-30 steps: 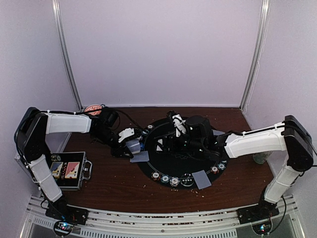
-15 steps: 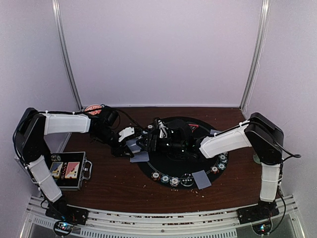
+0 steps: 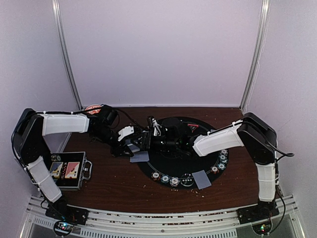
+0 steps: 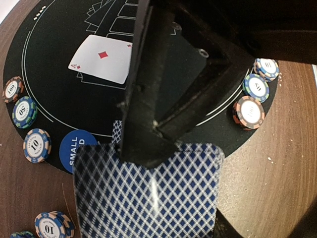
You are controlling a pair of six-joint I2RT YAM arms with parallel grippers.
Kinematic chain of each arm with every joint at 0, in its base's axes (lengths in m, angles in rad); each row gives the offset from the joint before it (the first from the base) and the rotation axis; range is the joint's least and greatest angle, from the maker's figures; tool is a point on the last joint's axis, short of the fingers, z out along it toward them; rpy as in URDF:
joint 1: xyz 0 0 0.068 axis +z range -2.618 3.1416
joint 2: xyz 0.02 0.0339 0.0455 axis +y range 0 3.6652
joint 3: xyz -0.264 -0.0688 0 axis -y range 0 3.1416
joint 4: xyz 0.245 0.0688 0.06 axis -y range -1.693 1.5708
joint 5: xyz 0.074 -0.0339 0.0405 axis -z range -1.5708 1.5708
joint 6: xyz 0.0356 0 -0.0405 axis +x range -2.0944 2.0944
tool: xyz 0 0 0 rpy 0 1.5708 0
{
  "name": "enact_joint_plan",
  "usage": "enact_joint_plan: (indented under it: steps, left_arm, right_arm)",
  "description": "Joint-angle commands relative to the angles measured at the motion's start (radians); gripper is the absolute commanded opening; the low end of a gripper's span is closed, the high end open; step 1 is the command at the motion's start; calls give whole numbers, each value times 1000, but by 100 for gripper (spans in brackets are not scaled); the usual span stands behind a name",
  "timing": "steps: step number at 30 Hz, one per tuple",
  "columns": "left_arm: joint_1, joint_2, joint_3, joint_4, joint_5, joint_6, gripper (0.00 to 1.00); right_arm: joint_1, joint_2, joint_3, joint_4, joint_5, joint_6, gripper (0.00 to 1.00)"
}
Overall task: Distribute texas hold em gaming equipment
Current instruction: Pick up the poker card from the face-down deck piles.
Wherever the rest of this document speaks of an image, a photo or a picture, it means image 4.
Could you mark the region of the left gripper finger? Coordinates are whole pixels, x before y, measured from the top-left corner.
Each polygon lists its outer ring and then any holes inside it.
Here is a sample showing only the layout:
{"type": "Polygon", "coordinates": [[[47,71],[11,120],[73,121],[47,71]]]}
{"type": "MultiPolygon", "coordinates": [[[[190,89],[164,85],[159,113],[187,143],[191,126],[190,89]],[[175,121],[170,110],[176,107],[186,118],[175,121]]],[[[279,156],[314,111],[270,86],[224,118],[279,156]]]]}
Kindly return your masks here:
{"type": "Polygon", "coordinates": [[[217,210],[215,225],[214,225],[214,238],[243,238],[224,217],[224,215],[217,210]]]}

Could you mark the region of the blue white chip stack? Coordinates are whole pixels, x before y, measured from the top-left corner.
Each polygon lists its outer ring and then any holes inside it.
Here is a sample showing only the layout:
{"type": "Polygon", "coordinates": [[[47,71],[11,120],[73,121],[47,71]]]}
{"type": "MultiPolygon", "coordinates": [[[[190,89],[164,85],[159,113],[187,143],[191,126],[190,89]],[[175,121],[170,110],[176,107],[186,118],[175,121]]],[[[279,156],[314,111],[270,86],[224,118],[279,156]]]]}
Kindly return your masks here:
{"type": "Polygon", "coordinates": [[[43,212],[35,217],[35,230],[40,238],[73,238],[75,226],[62,212],[43,212]]]}

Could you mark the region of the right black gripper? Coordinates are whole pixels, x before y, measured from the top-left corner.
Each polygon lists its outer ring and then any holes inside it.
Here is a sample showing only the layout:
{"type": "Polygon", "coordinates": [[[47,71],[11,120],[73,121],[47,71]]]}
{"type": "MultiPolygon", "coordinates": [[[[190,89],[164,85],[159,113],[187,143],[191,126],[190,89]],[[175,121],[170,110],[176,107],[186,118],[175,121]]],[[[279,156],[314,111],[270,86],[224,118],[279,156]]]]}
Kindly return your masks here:
{"type": "Polygon", "coordinates": [[[316,64],[315,0],[152,0],[173,14],[194,46],[225,52],[231,42],[254,58],[316,64]]]}

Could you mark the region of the blue white chips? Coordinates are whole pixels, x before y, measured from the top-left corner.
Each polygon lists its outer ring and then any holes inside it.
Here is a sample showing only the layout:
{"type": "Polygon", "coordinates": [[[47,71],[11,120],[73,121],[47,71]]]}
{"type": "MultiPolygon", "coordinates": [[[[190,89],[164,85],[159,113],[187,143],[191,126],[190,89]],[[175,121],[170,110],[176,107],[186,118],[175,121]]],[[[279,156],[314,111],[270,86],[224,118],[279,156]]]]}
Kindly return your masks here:
{"type": "Polygon", "coordinates": [[[279,65],[273,59],[257,58],[255,59],[253,69],[265,81],[271,82],[279,76],[279,65]]]}
{"type": "Polygon", "coordinates": [[[44,162],[50,155],[51,149],[50,135],[40,128],[30,130],[23,142],[24,156],[33,164],[44,162]]]}

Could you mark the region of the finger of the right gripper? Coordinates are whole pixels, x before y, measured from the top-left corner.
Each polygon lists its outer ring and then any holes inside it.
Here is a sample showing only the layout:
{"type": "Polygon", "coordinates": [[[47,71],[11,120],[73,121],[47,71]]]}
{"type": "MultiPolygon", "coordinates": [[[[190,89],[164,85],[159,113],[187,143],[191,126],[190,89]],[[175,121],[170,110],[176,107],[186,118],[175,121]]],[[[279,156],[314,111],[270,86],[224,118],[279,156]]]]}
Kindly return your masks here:
{"type": "Polygon", "coordinates": [[[128,87],[123,110],[120,160],[152,169],[176,151],[175,142],[204,116],[203,90],[208,87],[205,66],[189,88],[156,120],[173,23],[193,45],[201,24],[193,19],[192,5],[184,0],[143,0],[139,3],[128,87]]]}
{"type": "Polygon", "coordinates": [[[156,126],[156,131],[171,141],[200,123],[245,75],[253,61],[251,54],[233,44],[220,49],[199,49],[199,53],[207,59],[206,66],[156,126]]]}

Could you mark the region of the green white chips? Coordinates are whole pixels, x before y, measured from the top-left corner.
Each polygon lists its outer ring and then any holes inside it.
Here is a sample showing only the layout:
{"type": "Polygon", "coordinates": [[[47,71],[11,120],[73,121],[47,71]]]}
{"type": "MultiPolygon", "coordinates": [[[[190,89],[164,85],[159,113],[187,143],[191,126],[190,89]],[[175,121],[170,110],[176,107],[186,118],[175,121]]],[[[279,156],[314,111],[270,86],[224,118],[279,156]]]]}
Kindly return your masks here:
{"type": "Polygon", "coordinates": [[[243,80],[244,93],[263,103],[269,98],[269,86],[258,74],[248,74],[243,80]]]}
{"type": "Polygon", "coordinates": [[[12,119],[16,127],[29,128],[36,120],[38,114],[37,104],[29,96],[20,98],[13,109],[12,119]]]}

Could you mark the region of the red black chips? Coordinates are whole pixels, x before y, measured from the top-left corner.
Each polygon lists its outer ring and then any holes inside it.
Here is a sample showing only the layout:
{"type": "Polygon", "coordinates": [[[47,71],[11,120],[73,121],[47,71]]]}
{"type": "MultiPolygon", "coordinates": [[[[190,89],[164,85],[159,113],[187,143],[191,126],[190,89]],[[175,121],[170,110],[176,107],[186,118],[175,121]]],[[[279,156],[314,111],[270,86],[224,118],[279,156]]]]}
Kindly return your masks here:
{"type": "Polygon", "coordinates": [[[265,119],[261,103],[250,96],[243,96],[236,101],[232,113],[234,122],[244,130],[258,129],[265,119]]]}
{"type": "Polygon", "coordinates": [[[5,103],[16,102],[24,91],[24,83],[21,77],[12,77],[4,86],[2,98],[5,103]]]}

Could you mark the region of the ace of diamonds card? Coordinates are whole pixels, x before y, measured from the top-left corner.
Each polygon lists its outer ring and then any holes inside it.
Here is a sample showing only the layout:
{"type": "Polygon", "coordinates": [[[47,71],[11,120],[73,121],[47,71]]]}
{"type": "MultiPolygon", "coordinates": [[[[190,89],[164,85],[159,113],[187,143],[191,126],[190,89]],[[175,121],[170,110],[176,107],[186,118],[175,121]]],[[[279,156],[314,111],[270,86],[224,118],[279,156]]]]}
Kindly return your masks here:
{"type": "Polygon", "coordinates": [[[89,35],[75,52],[68,68],[117,84],[129,73],[132,43],[89,35]]]}

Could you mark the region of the blue small blind button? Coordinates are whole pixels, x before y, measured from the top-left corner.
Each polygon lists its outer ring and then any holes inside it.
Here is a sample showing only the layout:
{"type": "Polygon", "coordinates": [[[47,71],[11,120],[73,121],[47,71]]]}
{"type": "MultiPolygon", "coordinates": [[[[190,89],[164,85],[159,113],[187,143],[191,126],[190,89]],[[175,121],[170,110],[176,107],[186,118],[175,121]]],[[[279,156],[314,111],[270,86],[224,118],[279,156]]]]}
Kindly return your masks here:
{"type": "Polygon", "coordinates": [[[77,149],[84,145],[97,145],[95,137],[85,130],[73,130],[61,141],[59,146],[59,158],[67,172],[73,174],[73,166],[77,149]]]}

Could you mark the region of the blue card deck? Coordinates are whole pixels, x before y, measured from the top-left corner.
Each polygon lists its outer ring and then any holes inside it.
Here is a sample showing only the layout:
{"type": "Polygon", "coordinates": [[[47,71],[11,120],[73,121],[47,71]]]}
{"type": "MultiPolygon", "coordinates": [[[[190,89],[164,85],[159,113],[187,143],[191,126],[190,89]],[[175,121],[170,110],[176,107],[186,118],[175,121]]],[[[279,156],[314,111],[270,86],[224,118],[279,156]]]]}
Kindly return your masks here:
{"type": "Polygon", "coordinates": [[[78,148],[73,169],[84,238],[211,238],[223,151],[179,144],[154,169],[123,163],[116,144],[78,148]]]}

